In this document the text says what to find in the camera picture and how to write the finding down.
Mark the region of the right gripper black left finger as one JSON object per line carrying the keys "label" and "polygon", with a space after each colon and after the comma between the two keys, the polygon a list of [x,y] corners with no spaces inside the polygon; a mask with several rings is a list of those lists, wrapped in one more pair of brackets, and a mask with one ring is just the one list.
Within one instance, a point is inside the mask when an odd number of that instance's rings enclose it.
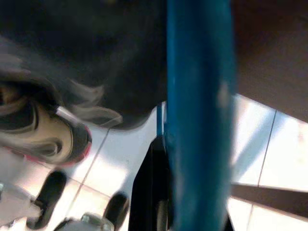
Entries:
{"label": "right gripper black left finger", "polygon": [[170,168],[164,138],[156,137],[133,182],[129,229],[167,231],[170,214]]}

